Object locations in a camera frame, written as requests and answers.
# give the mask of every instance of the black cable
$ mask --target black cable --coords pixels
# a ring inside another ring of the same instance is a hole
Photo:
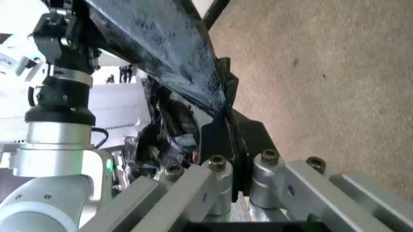
[[[92,131],[95,132],[100,132],[103,133],[105,135],[105,138],[102,139],[102,141],[100,141],[98,144],[96,144],[95,149],[98,149],[99,147],[101,147],[106,140],[109,138],[109,133],[107,132],[107,130],[103,129],[103,128],[99,128],[99,127],[92,127]]]
[[[29,105],[30,107],[34,107],[34,100],[33,100],[33,94],[34,94],[34,88],[33,87],[29,87],[28,91],[27,91],[27,100],[29,100]]]

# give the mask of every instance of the beige carpet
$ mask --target beige carpet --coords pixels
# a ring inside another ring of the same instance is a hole
[[[320,156],[413,201],[413,1],[232,0],[210,31],[235,108],[287,160]]]

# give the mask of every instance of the green led light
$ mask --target green led light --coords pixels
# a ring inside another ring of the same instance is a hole
[[[113,171],[113,162],[111,159],[106,160],[106,168],[111,172]]]

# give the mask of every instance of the hex bolt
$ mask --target hex bolt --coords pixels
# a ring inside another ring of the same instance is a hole
[[[318,173],[320,173],[321,175],[324,174],[325,172],[325,168],[326,168],[326,163],[322,158],[316,157],[316,156],[312,156],[309,157],[306,160],[307,164],[311,166],[311,168],[313,168],[314,170],[318,171]]]
[[[268,165],[277,165],[280,154],[277,150],[266,149],[261,152],[261,161]]]
[[[214,155],[209,157],[208,168],[214,172],[221,172],[225,170],[227,160],[224,156]]]
[[[166,179],[169,181],[177,181],[184,173],[184,168],[180,164],[169,164],[165,168]]]

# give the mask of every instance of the person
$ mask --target person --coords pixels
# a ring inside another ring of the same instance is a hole
[[[123,67],[119,66],[119,83],[122,83]]]
[[[128,80],[128,66],[122,67],[122,78],[123,78],[123,83],[126,83]]]
[[[128,74],[128,83],[130,83],[132,79],[132,65],[128,66],[128,68],[126,69],[126,72]]]
[[[110,77],[106,79],[106,84],[114,83],[114,82],[115,82],[115,77],[113,76],[113,74],[110,74]]]

